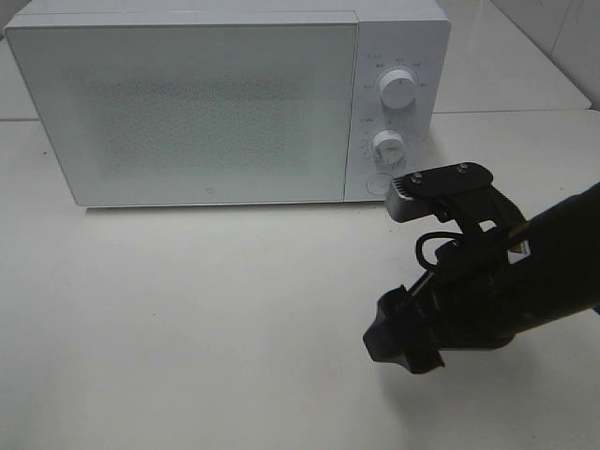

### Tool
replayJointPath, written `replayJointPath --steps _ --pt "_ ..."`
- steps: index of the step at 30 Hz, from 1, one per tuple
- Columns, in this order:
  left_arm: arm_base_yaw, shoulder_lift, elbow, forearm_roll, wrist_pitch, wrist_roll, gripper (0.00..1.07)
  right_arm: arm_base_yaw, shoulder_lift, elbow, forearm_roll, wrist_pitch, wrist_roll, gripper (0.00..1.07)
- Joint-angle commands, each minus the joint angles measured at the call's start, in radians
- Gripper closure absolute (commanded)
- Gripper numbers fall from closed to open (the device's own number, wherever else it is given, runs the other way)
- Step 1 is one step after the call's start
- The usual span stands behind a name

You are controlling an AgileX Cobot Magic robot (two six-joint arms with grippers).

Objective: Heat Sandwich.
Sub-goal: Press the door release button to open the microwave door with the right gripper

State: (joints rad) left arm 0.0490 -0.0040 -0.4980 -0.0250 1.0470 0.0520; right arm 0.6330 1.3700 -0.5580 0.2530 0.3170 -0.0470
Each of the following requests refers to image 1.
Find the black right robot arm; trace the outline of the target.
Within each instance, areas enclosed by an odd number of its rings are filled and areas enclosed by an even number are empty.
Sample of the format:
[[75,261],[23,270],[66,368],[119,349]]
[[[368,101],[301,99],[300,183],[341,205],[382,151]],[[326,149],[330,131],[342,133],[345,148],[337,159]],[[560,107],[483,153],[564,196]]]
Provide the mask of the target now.
[[425,274],[379,299],[363,341],[373,361],[422,374],[443,366],[443,351],[496,350],[598,308],[599,187],[512,230],[427,233],[415,255]]

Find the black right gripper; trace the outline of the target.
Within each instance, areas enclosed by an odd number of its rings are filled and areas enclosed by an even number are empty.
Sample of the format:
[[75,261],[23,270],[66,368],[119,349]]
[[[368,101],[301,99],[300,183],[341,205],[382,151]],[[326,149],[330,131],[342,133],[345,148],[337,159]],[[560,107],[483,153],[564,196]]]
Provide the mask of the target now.
[[[426,273],[409,290],[386,292],[363,335],[370,358],[426,374],[445,363],[440,349],[498,349],[514,334],[492,329],[496,307],[491,272],[508,264],[497,246],[525,221],[495,187],[441,201],[455,232],[430,232],[417,240],[415,254]],[[396,317],[406,314],[402,321]]]

